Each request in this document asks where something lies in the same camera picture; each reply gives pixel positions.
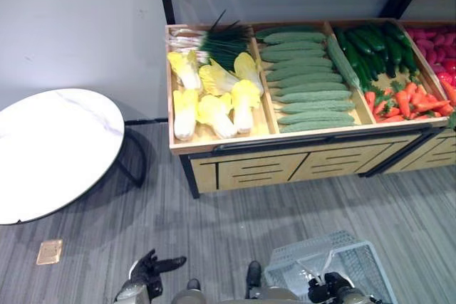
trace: gray wall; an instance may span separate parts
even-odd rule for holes
[[[360,18],[386,0],[173,0],[181,23]],[[415,0],[406,16],[453,19],[456,0]],[[161,0],[0,0],[0,109],[42,90],[111,97],[126,120],[164,117]]]

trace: gray carpet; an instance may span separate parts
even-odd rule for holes
[[[150,158],[142,189],[112,168],[65,209],[0,227],[0,303],[111,303],[131,263],[152,247],[161,258],[188,257],[163,276],[154,303],[170,303],[191,277],[211,300],[241,298],[250,260],[267,265],[274,248],[339,229],[374,244],[399,303],[456,302],[456,166],[194,200],[167,148],[167,125],[134,130]],[[126,144],[121,159],[139,169],[134,146]],[[63,239],[63,258],[36,266],[49,239]]]

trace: white basket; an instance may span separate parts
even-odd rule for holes
[[[268,285],[288,288],[305,303],[311,303],[307,291],[313,276],[308,271],[319,274],[331,250],[333,257],[325,273],[338,272],[365,295],[398,304],[373,245],[356,240],[345,231],[274,250],[264,277]]]

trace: white marble tabletop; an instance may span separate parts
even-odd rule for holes
[[[0,224],[39,218],[90,189],[123,134],[118,107],[90,90],[50,90],[2,110]]]

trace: carrot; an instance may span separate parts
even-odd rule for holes
[[[398,102],[399,109],[405,117],[410,116],[410,107],[408,107],[408,97],[404,90],[401,90],[395,94],[396,101]]]
[[[433,110],[435,108],[441,108],[445,105],[448,105],[450,103],[449,100],[446,101],[438,101],[436,103],[418,103],[415,106],[415,109],[417,112],[422,113],[422,112],[427,112],[428,110]]]
[[[418,103],[421,103],[425,96],[421,93],[415,93],[412,95],[412,105],[416,106]]]
[[[428,93],[426,92],[426,89],[423,87],[423,85],[419,85],[416,92],[423,95],[426,95]]]
[[[397,107],[391,107],[390,111],[385,114],[385,117],[394,117],[395,115],[399,115],[400,110]]]
[[[451,105],[445,105],[442,108],[437,110],[443,117],[447,117],[453,112],[453,107]]]
[[[413,82],[409,82],[407,83],[407,85],[405,86],[405,91],[408,95],[412,96],[413,94],[415,94],[416,92],[416,89],[418,88],[418,86],[416,85],[416,83],[413,83]]]
[[[365,92],[364,98],[366,99],[369,109],[373,112],[373,106],[375,104],[375,93],[374,92]]]
[[[450,99],[451,106],[456,106],[456,89],[454,89],[446,80],[440,80],[442,87]]]
[[[380,101],[380,103],[377,105],[377,107],[375,107],[375,109],[373,110],[373,114],[377,114],[377,115],[380,114],[380,112],[385,109],[385,106],[387,103],[388,103],[388,101],[386,101],[386,100]]]
[[[430,119],[429,115],[420,115],[415,118],[415,120],[423,120],[423,119]]]
[[[426,99],[430,103],[436,103],[438,101],[437,98],[434,95],[432,95],[432,94],[427,94],[426,95]]]
[[[404,121],[404,117],[402,115],[395,115],[393,117],[389,117],[388,119],[382,120],[382,122],[398,122]]]

